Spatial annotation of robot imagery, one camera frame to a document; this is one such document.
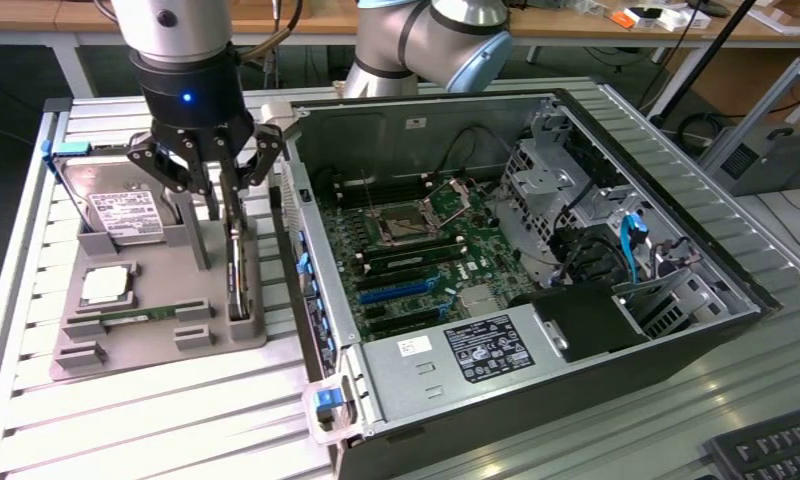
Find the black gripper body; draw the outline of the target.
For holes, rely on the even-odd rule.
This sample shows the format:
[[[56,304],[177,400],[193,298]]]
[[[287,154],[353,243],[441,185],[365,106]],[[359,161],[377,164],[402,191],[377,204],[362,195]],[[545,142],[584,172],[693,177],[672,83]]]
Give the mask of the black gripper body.
[[[210,138],[225,130],[231,139],[246,139],[254,120],[243,102],[238,74],[239,58],[231,44],[210,57],[169,63],[133,50],[142,95],[151,115],[150,132],[157,139],[178,134]]]

